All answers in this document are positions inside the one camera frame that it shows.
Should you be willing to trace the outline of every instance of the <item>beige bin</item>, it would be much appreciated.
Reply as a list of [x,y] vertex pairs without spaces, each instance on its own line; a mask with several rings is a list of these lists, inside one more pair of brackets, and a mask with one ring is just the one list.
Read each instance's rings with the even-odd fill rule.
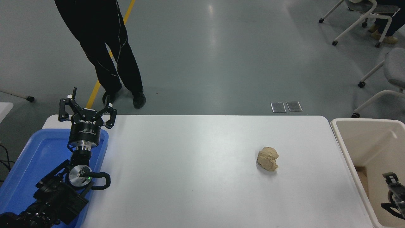
[[389,202],[383,173],[396,173],[405,185],[405,125],[397,120],[352,118],[334,119],[331,125],[374,227],[405,228],[405,220],[380,206]]

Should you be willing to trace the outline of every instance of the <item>robot gripper in bin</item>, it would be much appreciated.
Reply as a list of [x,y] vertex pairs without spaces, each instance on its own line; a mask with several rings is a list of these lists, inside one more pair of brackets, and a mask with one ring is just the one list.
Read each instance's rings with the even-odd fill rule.
[[405,219],[405,186],[398,182],[398,177],[393,172],[384,173],[382,176],[388,184],[388,200],[390,203],[381,203],[381,207],[391,215]]
[[[0,227],[4,228],[50,228],[60,222],[69,224],[89,202],[85,195],[90,190],[104,190],[111,184],[110,175],[105,172],[92,172],[89,166],[91,149],[100,142],[101,127],[110,129],[114,126],[117,110],[113,109],[107,96],[107,105],[101,110],[81,108],[75,101],[76,87],[67,98],[59,103],[59,121],[70,120],[68,149],[72,152],[70,160],[65,160],[35,187],[36,201],[27,209],[16,215],[5,212],[0,215]],[[69,106],[70,116],[65,107]],[[104,123],[101,118],[109,113],[110,119]],[[94,186],[93,178],[105,178],[104,186]]]

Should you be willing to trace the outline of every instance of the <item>black cable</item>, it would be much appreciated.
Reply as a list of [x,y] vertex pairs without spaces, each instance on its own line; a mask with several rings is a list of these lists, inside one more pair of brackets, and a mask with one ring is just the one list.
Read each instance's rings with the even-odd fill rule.
[[9,172],[11,171],[11,168],[6,163],[3,161],[0,161],[0,163],[3,164],[9,170]]
[[10,167],[10,158],[9,158],[9,151],[7,150],[7,148],[3,145],[0,145],[1,147],[4,148],[4,150],[6,151],[6,155],[7,155],[7,162],[9,163],[9,167]]
[[[6,160],[0,160],[0,161],[6,161]],[[13,161],[10,161],[10,162],[15,164],[15,162],[13,162]]]

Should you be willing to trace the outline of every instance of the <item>black pants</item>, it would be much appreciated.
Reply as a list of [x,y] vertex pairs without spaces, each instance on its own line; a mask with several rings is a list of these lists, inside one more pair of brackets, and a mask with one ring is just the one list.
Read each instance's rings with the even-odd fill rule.
[[[142,91],[141,74],[128,43],[128,34],[118,2],[55,0],[55,3],[67,27],[96,68],[98,81],[106,92],[114,93],[122,87],[119,78],[129,91]],[[106,44],[113,53],[117,70]]]
[[[378,4],[382,5],[395,5],[400,8],[400,10],[393,16],[394,14],[385,14],[392,17],[392,22],[390,27],[388,28],[386,36],[392,36],[400,27],[405,24],[405,0],[377,0]],[[376,24],[381,25],[378,28],[379,33],[383,33],[385,26],[387,25],[386,19],[376,19]]]

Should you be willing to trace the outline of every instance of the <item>dough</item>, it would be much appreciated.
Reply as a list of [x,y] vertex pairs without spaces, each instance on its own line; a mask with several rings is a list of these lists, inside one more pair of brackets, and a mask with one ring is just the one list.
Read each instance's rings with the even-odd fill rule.
[[278,158],[277,151],[271,147],[264,147],[257,156],[257,163],[265,170],[274,171],[278,168],[276,159]]

